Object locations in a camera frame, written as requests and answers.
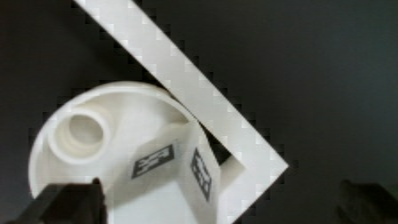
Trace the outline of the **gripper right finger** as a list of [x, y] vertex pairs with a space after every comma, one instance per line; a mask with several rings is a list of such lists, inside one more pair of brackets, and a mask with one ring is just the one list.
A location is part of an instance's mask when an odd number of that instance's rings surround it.
[[398, 184], [341, 181], [336, 222], [398, 224]]

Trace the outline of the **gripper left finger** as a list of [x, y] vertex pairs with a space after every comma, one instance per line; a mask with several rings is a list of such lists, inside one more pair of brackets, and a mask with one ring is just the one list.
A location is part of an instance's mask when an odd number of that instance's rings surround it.
[[50, 184], [11, 224], [107, 224], [100, 179]]

